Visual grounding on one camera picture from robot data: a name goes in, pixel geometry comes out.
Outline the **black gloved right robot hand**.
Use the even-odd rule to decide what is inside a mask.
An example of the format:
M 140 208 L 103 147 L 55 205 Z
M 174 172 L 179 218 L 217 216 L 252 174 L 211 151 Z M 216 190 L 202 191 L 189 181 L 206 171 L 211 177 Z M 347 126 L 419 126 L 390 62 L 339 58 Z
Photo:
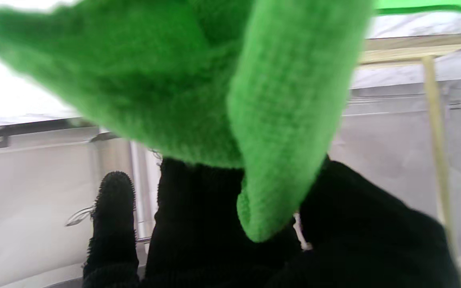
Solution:
M 84 288 L 461 288 L 441 224 L 326 159 L 301 206 L 302 250 L 291 219 L 252 242 L 236 210 L 240 170 L 163 159 L 143 278 L 128 175 L 108 173 L 92 213 Z

